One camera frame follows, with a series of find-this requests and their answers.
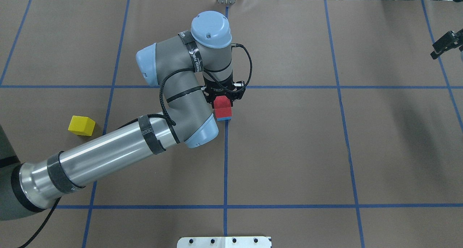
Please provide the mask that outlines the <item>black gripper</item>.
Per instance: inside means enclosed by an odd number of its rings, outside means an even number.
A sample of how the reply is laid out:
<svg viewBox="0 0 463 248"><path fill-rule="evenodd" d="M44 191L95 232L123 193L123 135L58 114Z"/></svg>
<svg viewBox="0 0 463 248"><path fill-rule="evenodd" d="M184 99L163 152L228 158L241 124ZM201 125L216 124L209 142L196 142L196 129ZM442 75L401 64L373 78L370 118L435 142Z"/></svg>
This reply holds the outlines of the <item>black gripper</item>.
<svg viewBox="0 0 463 248"><path fill-rule="evenodd" d="M231 105L233 105L233 101L239 100L239 85L235 85L233 76L229 76L223 81L214 81L209 76L203 77L203 80L205 85L203 94L207 103L214 105L214 101L219 96L225 96L230 100Z"/></svg>

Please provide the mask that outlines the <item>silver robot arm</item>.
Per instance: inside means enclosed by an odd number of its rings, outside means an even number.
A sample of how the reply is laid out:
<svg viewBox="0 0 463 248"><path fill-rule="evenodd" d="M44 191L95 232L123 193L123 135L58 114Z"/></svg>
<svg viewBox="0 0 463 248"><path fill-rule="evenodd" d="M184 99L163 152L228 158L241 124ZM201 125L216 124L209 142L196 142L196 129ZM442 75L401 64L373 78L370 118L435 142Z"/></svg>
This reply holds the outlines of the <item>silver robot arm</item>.
<svg viewBox="0 0 463 248"><path fill-rule="evenodd" d="M216 11L199 13L191 29L136 53L149 86L159 87L162 112L145 114L106 135L39 163L21 163L1 131L1 220L15 220L56 205L66 194L175 144L188 148L218 136L213 98L241 95L233 82L229 20Z"/></svg>

